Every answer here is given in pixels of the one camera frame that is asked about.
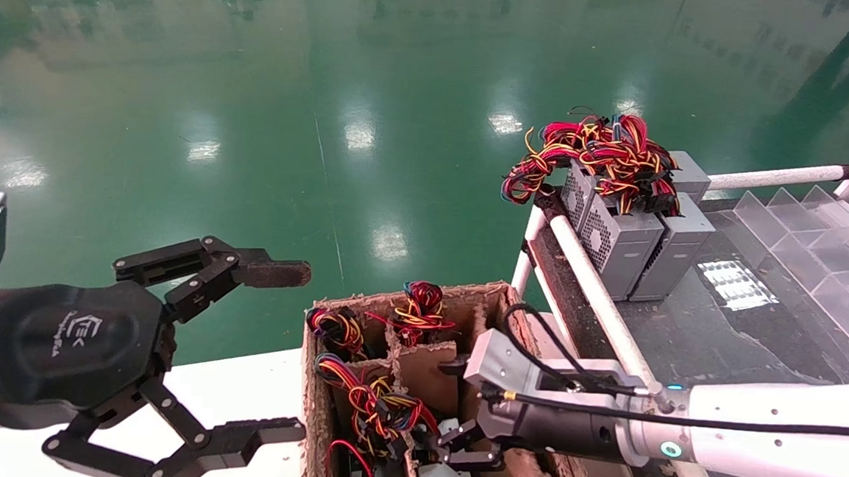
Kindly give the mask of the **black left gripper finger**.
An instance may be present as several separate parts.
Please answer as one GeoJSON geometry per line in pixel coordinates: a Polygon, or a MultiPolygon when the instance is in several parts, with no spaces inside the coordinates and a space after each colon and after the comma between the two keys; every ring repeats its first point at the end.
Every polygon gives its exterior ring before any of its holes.
{"type": "Polygon", "coordinates": [[[127,255],[113,269],[119,283],[156,286],[181,280],[164,297],[165,314],[174,323],[189,322],[239,286],[304,287],[312,278],[307,261],[274,260],[265,249],[229,246],[214,236],[127,255]]]}

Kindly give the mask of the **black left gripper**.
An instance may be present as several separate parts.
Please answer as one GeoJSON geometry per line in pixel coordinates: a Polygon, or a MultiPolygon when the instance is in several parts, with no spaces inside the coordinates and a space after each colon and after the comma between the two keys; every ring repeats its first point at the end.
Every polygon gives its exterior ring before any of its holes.
{"type": "Polygon", "coordinates": [[[161,300],[135,283],[0,290],[0,427],[70,423],[43,454],[90,477],[202,477],[248,467],[264,445],[305,438],[293,417],[205,428],[159,382],[171,368],[172,333],[161,300]],[[90,443],[143,400],[180,436],[175,452],[151,462],[90,443]]]}

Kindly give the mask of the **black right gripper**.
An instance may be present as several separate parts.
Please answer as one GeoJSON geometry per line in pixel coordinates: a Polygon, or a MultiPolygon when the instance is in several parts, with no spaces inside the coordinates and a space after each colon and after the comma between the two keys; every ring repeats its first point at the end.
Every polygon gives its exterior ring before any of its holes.
{"type": "Polygon", "coordinates": [[[449,467],[462,473],[494,473],[505,469],[503,451],[556,452],[572,457],[624,463],[616,419],[592,411],[560,409],[547,399],[535,403],[509,401],[498,394],[481,395],[480,423],[467,420],[441,435],[440,451],[449,467]]]}

